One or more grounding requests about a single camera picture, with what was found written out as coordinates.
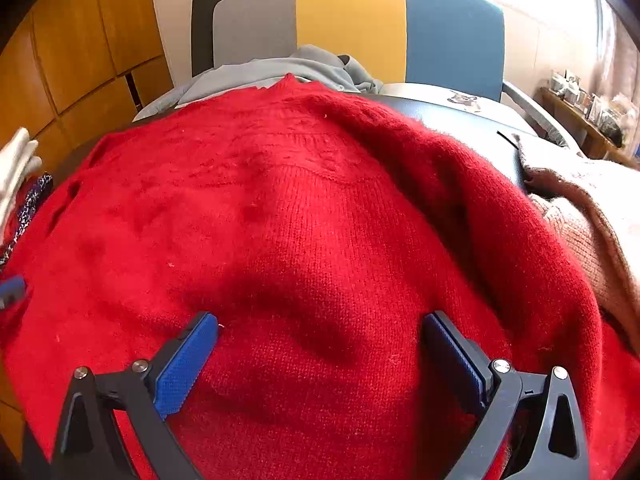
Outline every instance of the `gray blanket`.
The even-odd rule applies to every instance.
[[[335,56],[313,45],[303,45],[289,57],[254,59],[240,65],[207,70],[144,107],[133,119],[150,117],[172,107],[247,87],[267,88],[287,74],[303,83],[319,81],[332,90],[377,94],[382,81],[351,56]]]

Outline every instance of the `blue gripper pad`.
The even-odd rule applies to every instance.
[[[422,322],[431,358],[437,363],[466,413],[480,416],[486,409],[484,385],[465,353],[433,314]]]
[[[218,320],[205,314],[156,379],[154,406],[162,420],[180,411],[218,339]]]

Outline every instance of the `red sweater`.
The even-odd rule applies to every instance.
[[[8,373],[50,453],[70,375],[224,329],[169,424],[206,478],[442,478],[473,419],[421,358],[444,310],[490,358],[571,374],[593,479],[640,434],[640,364],[494,168],[388,108],[291,76],[107,136],[5,276]]]

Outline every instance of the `metal screw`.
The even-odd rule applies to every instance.
[[[79,366],[74,370],[74,377],[76,379],[84,379],[88,373],[89,368],[87,368],[86,366]]]
[[[511,370],[511,365],[505,359],[496,359],[494,361],[494,368],[496,372],[500,372],[501,374],[507,373]]]
[[[144,359],[138,359],[137,361],[134,361],[134,363],[131,365],[131,369],[137,374],[146,372],[148,368],[149,368],[149,362],[145,361]]]
[[[554,366],[554,375],[558,378],[558,379],[566,379],[569,376],[569,372],[567,372],[564,368],[562,368],[561,366]]]

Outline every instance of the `multicolored headboard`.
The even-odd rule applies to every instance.
[[[312,43],[352,55],[385,83],[500,100],[504,18],[486,0],[223,0],[213,38],[215,67]]]

